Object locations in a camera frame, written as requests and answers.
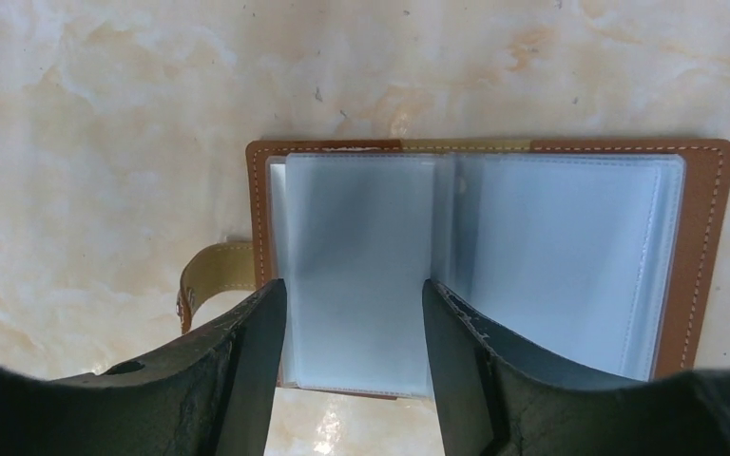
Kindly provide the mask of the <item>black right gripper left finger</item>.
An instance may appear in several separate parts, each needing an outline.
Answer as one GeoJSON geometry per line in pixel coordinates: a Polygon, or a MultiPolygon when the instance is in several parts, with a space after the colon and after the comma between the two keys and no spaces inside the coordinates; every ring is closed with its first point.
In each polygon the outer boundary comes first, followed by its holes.
{"type": "Polygon", "coordinates": [[[0,455],[260,455],[287,293],[232,310],[102,374],[42,380],[0,368],[0,455]]]}

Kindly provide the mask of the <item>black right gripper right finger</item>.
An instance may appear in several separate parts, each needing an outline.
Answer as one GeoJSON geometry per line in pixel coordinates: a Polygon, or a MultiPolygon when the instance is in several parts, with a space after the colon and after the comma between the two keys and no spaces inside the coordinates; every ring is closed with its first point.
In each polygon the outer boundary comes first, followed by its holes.
{"type": "Polygon", "coordinates": [[[637,381],[548,351],[439,282],[422,303],[448,455],[730,455],[730,370],[637,381]]]}

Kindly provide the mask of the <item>brown leather card holder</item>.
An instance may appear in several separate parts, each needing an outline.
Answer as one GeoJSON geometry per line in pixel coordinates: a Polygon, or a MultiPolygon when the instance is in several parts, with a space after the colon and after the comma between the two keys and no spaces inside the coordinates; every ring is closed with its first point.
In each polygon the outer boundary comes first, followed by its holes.
{"type": "Polygon", "coordinates": [[[522,372],[580,390],[693,367],[730,190],[730,142],[258,140],[251,241],[182,272],[210,297],[286,288],[287,388],[443,398],[476,368],[432,325],[431,282],[522,372]]]}

